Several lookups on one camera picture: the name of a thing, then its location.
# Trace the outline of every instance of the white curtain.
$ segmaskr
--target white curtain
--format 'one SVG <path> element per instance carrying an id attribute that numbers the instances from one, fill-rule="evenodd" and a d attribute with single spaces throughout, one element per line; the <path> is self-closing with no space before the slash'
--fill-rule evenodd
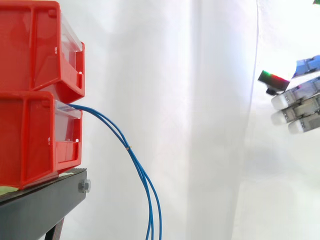
<path id="1" fill-rule="evenodd" d="M 157 189 L 164 240 L 304 239 L 297 231 L 319 231 L 320 204 L 308 199 L 317 186 L 299 193 L 317 178 L 314 168 L 312 179 L 299 168 L 317 163 L 317 144 L 300 144 L 317 133 L 289 137 L 271 126 L 265 87 L 256 84 L 253 93 L 262 43 L 268 54 L 273 38 L 278 49 L 286 46 L 278 33 L 287 2 L 258 2 L 257 52 L 256 0 L 60 0 L 86 47 L 86 96 L 78 103 L 123 130 Z M 283 16 L 277 21 L 270 11 Z M 290 39 L 309 33 L 304 27 Z M 148 201 L 135 167 L 112 132 L 86 113 L 81 167 L 91 192 L 65 218 L 61 239 L 144 239 Z M 158 239 L 155 201 L 153 208 Z"/>

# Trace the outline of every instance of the blue cable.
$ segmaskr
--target blue cable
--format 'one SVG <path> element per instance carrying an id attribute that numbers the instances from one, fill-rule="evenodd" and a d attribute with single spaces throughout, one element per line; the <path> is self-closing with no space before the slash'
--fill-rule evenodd
<path id="1" fill-rule="evenodd" d="M 159 240 L 162 239 L 162 213 L 161 213 L 161 207 L 160 207 L 160 201 L 159 201 L 159 197 L 158 194 L 156 192 L 156 189 L 154 187 L 154 185 L 152 184 L 152 181 L 150 180 L 149 176 L 147 175 L 147 173 L 145 172 L 145 170 L 143 169 L 143 167 L 141 166 L 140 162 L 138 161 L 137 157 L 135 156 L 134 152 L 132 151 L 127 139 L 125 138 L 125 136 L 123 135 L 123 133 L 121 132 L 121 130 L 117 127 L 117 125 L 115 125 L 109 118 L 107 118 L 105 115 L 103 115 L 102 113 L 94 110 L 93 108 L 90 107 L 86 107 L 86 106 L 80 106 L 80 105 L 75 105 L 75 104 L 69 104 L 71 107 L 78 109 L 78 110 L 83 110 L 85 112 L 88 112 L 92 115 L 94 115 L 95 117 L 97 117 L 98 119 L 100 119 L 105 125 L 108 126 L 108 128 L 117 136 L 117 138 L 120 140 L 120 142 L 124 145 L 124 147 L 127 149 L 133 164 L 138 172 L 138 175 L 143 183 L 143 186 L 145 188 L 146 194 L 147 194 L 147 198 L 148 198 L 148 203 L 149 203 L 149 222 L 148 222 L 148 229 L 147 229 L 147 233 L 146 233 L 146 240 L 148 240 L 149 238 L 149 234 L 150 234 L 150 227 L 151 227 L 151 239 L 154 239 L 154 221 L 153 221 L 153 211 L 152 211 L 152 203 L 151 203 L 151 197 L 150 197 L 150 192 L 149 192 L 149 188 L 148 188 L 148 183 L 153 191 L 153 194 L 155 196 L 156 199 L 156 204 L 157 204 L 157 208 L 158 208 L 158 214 L 159 214 Z M 119 134 L 121 135 L 121 137 L 118 135 L 118 133 L 113 129 L 113 127 L 110 126 L 110 124 L 108 122 L 106 122 L 105 120 L 107 120 L 112 126 L 114 126 L 114 128 L 119 132 Z"/>

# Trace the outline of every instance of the red plastic drawer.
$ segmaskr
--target red plastic drawer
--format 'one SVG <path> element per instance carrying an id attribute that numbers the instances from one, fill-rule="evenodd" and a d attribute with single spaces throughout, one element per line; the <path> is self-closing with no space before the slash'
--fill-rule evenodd
<path id="1" fill-rule="evenodd" d="M 82 112 L 49 92 L 0 92 L 0 186 L 19 189 L 81 164 Z"/>
<path id="2" fill-rule="evenodd" d="M 85 46 L 55 1 L 0 1 L 0 91 L 85 95 Z"/>

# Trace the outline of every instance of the nut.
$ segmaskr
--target nut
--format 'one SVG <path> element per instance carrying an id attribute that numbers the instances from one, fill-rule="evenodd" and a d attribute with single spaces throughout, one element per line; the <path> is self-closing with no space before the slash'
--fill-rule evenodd
<path id="1" fill-rule="evenodd" d="M 91 181 L 89 179 L 83 180 L 81 184 L 81 192 L 89 193 L 91 189 Z"/>

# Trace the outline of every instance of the yellow surface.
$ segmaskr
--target yellow surface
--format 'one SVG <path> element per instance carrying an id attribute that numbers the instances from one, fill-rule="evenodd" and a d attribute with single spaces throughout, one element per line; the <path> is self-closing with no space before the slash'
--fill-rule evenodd
<path id="1" fill-rule="evenodd" d="M 12 187 L 12 186 L 0 186 L 0 196 L 7 193 L 15 192 L 18 190 L 19 190 L 18 188 Z"/>

